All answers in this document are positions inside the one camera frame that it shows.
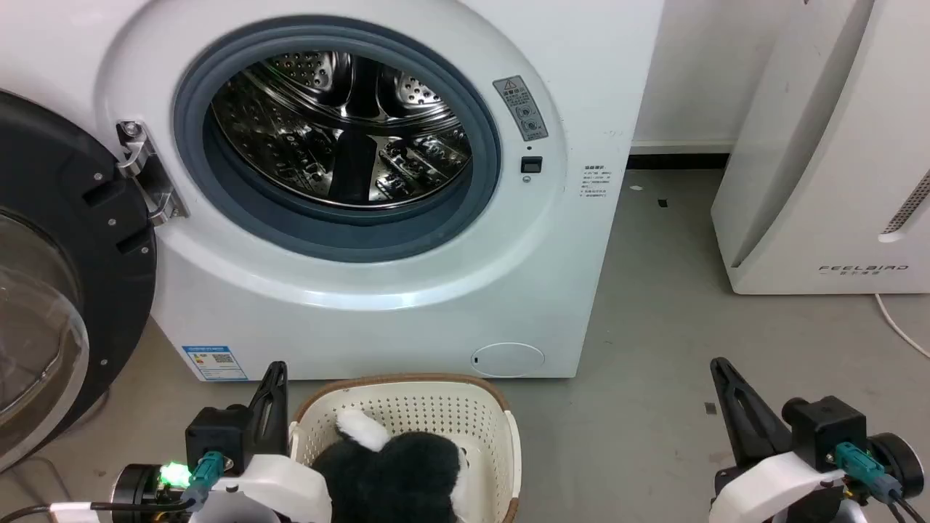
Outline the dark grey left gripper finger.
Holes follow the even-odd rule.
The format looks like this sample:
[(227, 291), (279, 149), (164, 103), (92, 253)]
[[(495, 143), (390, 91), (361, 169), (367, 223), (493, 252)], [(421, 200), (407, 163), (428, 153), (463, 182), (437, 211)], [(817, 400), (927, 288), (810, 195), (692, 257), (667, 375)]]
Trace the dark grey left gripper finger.
[(246, 456), (288, 455), (288, 365), (269, 364), (248, 407)]

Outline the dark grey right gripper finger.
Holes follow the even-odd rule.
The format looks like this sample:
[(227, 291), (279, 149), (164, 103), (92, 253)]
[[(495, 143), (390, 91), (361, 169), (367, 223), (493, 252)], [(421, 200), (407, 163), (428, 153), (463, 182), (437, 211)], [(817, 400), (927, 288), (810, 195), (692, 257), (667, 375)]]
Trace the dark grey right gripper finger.
[(711, 377), (736, 467), (791, 450), (790, 430), (727, 358), (711, 361)]

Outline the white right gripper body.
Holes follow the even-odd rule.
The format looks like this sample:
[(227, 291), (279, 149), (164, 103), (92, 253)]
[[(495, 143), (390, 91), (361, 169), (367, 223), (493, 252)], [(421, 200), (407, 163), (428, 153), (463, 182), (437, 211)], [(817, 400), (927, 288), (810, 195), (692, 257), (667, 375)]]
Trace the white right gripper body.
[(711, 504), (711, 522), (764, 522), (791, 504), (846, 476), (843, 470), (820, 472), (796, 453), (761, 461), (733, 479)]

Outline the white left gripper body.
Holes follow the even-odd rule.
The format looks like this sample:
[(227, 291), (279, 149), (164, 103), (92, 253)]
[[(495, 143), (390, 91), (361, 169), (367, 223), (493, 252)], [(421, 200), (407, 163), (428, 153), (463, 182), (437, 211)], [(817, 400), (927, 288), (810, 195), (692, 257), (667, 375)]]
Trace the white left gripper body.
[(330, 522), (322, 474), (286, 455), (256, 455), (238, 477), (222, 477), (192, 522)]

